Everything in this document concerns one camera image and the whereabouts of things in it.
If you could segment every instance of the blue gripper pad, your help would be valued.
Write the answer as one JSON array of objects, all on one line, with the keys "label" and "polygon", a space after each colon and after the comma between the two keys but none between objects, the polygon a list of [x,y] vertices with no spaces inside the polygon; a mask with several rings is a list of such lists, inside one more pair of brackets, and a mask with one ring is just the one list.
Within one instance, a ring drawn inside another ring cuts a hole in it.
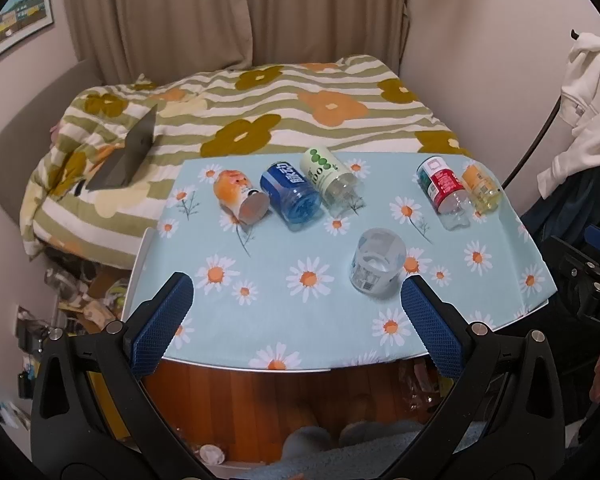
[{"label": "blue gripper pad", "polygon": [[193,304],[193,282],[174,272],[152,300],[142,302],[126,322],[123,349],[136,379],[151,375]]},{"label": "blue gripper pad", "polygon": [[400,301],[440,374],[458,380],[472,347],[462,315],[440,301],[420,276],[404,280]]}]

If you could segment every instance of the yellow bottle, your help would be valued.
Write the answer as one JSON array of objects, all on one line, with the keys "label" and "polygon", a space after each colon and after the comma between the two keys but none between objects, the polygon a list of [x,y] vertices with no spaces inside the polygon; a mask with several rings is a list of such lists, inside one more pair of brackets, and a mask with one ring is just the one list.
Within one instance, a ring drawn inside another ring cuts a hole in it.
[{"label": "yellow bottle", "polygon": [[502,192],[493,179],[477,164],[469,165],[462,174],[467,189],[471,192],[474,207],[481,213],[498,208]]}]

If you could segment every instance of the wooden floor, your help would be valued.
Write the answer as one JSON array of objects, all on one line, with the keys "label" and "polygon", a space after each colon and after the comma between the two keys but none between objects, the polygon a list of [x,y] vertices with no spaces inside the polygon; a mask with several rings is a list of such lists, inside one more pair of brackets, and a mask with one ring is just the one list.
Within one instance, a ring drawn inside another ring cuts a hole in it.
[{"label": "wooden floor", "polygon": [[275,462],[290,433],[286,410],[307,402],[318,423],[337,437],[349,400],[371,394],[376,420],[393,422],[409,413],[398,383],[398,363],[330,372],[271,374],[231,372],[161,361],[144,385],[162,416],[191,444],[216,444],[228,460]]}]

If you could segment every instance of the clear plastic cup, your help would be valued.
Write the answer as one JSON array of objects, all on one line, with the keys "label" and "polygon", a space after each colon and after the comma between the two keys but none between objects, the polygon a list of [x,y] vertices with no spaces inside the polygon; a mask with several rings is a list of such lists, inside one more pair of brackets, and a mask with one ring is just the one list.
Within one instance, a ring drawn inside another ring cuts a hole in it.
[{"label": "clear plastic cup", "polygon": [[402,239],[389,229],[365,231],[349,269],[351,284],[365,294],[382,294],[407,258]]}]

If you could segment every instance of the blue bottle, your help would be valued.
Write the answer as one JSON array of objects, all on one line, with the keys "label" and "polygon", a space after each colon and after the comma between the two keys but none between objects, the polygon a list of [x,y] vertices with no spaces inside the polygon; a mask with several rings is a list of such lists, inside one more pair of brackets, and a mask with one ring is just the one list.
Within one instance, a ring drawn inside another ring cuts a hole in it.
[{"label": "blue bottle", "polygon": [[260,188],[289,227],[306,224],[320,209],[320,194],[288,162],[272,164],[262,174]]}]

